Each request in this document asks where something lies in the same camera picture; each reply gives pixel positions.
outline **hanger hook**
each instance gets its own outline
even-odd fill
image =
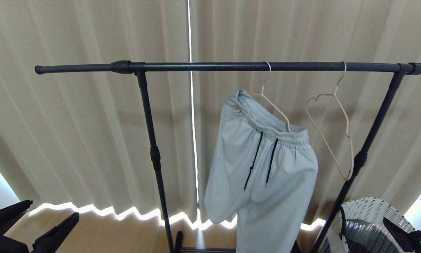
[[[269,62],[264,62],[264,63],[268,64],[268,67],[270,68],[270,72],[268,72],[267,78],[265,78],[265,80],[263,80],[262,86],[265,85],[265,83],[267,82],[268,78],[270,78],[270,76],[271,76],[271,65],[270,65],[270,63]]]
[[[338,85],[340,84],[341,80],[343,79],[343,77],[345,77],[345,74],[346,74],[346,69],[347,69],[346,62],[342,62],[342,63],[345,64],[345,70],[343,71],[342,77],[338,80],[336,87],[338,87]]]

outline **laundry basket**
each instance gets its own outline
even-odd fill
[[[375,197],[364,197],[342,205],[346,220],[339,212],[329,228],[321,253],[403,253],[383,224],[389,219],[406,232],[415,229],[403,215],[387,202]],[[345,225],[344,234],[339,233]]]

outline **black drawstring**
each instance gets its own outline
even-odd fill
[[[271,165],[272,165],[272,163],[273,163],[274,150],[276,150],[277,141],[279,141],[279,140],[278,140],[278,139],[276,139],[276,141],[274,142],[273,152],[271,153],[270,168],[268,169],[267,182],[265,183],[265,187],[266,187],[266,186],[267,186],[267,184],[268,184],[268,178],[270,178]]]
[[[256,157],[257,157],[257,153],[259,152],[260,143],[262,142],[262,137],[263,137],[263,132],[260,132],[260,140],[259,140],[259,144],[257,145],[256,155],[254,156],[254,160],[252,161],[252,166],[249,167],[249,174],[248,174],[248,178],[246,179],[246,183],[244,183],[243,192],[246,190],[246,186],[248,185],[249,177],[251,176],[252,169],[254,168],[254,162],[256,162]]]

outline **vertical rack pole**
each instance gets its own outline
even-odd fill
[[[332,210],[330,211],[329,217],[327,218],[326,223],[323,226],[323,229],[321,229],[321,232],[318,235],[318,238],[313,244],[313,247],[310,253],[316,253],[318,249],[320,248],[329,230],[330,225],[334,221],[335,215],[340,211],[340,207],[345,201],[345,198],[348,194],[350,187],[352,186],[352,183],[355,180],[355,177],[360,172],[360,169],[366,164],[369,148],[371,147],[371,144],[373,143],[374,138],[376,137],[377,132],[379,131],[380,126],[382,125],[385,115],[387,114],[387,111],[390,108],[390,105],[392,104],[393,98],[395,97],[396,91],[398,90],[399,85],[401,84],[402,79],[405,75],[406,74],[404,72],[396,72],[393,75],[393,78],[388,87],[387,94],[385,94],[385,98],[382,102],[382,105],[379,111],[377,112],[377,116],[373,122],[373,125],[371,126],[371,130],[369,130],[368,136],[366,137],[366,140],[363,143],[362,149],[354,158],[354,168],[353,168],[352,177],[350,178],[350,180],[344,183],[342,190],[338,194],[338,197],[335,200],[334,205],[332,206]]]
[[[157,187],[159,188],[160,204],[162,206],[162,214],[165,220],[165,230],[167,231],[167,240],[170,253],[175,253],[173,246],[173,237],[171,235],[170,219],[168,218],[167,203],[165,199],[164,181],[162,179],[162,171],[160,169],[160,152],[156,144],[156,135],[154,133],[153,119],[151,115],[150,99],[148,97],[148,83],[146,75],[143,71],[136,71],[135,75],[138,79],[138,86],[142,94],[143,110],[145,111],[146,126],[148,128],[148,136],[150,139],[150,155],[153,162],[154,171],[156,173]]]

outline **clothes hanger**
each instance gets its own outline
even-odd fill
[[[290,129],[290,121],[289,121],[289,118],[287,118],[287,116],[283,113],[283,112],[281,112],[281,110],[279,110],[279,108],[277,107],[277,106],[275,106],[274,104],[273,104],[273,102],[271,102],[264,94],[263,94],[263,89],[265,88],[265,83],[267,82],[267,80],[268,80],[268,78],[270,78],[270,75],[271,75],[271,65],[270,65],[270,63],[269,62],[265,62],[266,64],[268,64],[268,67],[270,68],[270,72],[268,72],[268,76],[267,76],[267,78],[265,78],[265,80],[263,80],[263,83],[262,83],[262,91],[261,91],[261,93],[245,93],[245,92],[243,92],[243,93],[240,93],[240,94],[248,94],[248,95],[255,95],[255,96],[260,96],[260,97],[262,97],[262,98],[265,98],[284,118],[285,118],[285,120],[287,121],[287,131],[288,132],[292,132],[291,131],[291,129]]]
[[[344,180],[348,181],[348,180],[350,180],[350,178],[352,177],[352,172],[353,172],[353,168],[354,168],[354,152],[353,152],[353,150],[352,150],[352,138],[350,137],[349,132],[348,132],[348,131],[349,131],[349,118],[348,118],[348,115],[346,114],[345,109],[343,108],[342,104],[340,103],[340,100],[337,98],[337,89],[338,89],[338,85],[340,84],[340,81],[343,79],[343,77],[345,77],[345,74],[346,74],[346,68],[347,68],[347,66],[346,66],[346,62],[342,62],[342,63],[344,63],[344,64],[345,64],[345,70],[344,70],[344,72],[343,72],[342,77],[338,80],[337,85],[335,86],[334,93],[332,93],[332,94],[320,94],[320,95],[318,95],[318,96],[316,96],[316,97],[310,98],[309,100],[307,100],[307,104],[305,104],[305,112],[307,112],[307,115],[309,116],[310,120],[312,120],[313,125],[315,125],[316,129],[318,130],[318,132],[320,133],[320,135],[321,135],[321,137],[323,138],[324,142],[326,143],[326,146],[327,146],[327,148],[329,149],[329,152],[330,152],[330,154],[332,155],[332,158],[334,159],[335,164],[337,165],[337,168],[338,168],[338,170],[340,171],[340,174],[342,175],[342,178],[343,178]],[[320,96],[332,96],[332,97],[334,97],[334,98],[335,98],[335,100],[337,101],[338,105],[339,105],[339,106],[340,106],[340,108],[342,109],[343,114],[345,115],[345,119],[346,119],[346,136],[348,137],[348,140],[349,140],[350,155],[351,155],[351,168],[350,168],[350,170],[349,170],[349,175],[348,175],[347,177],[345,177],[345,176],[343,175],[343,171],[342,171],[342,169],[340,168],[340,165],[338,164],[338,161],[337,161],[337,159],[335,158],[335,156],[334,156],[334,154],[333,154],[333,152],[332,152],[332,149],[329,147],[329,144],[327,143],[326,138],[324,137],[324,135],[323,135],[323,133],[321,132],[320,128],[316,125],[315,121],[314,121],[314,120],[312,119],[312,117],[310,116],[309,111],[307,110],[307,106],[308,106],[309,102],[310,102],[312,99],[313,99],[313,100],[315,100],[315,101],[317,101],[317,100],[318,100],[318,98],[320,98]]]

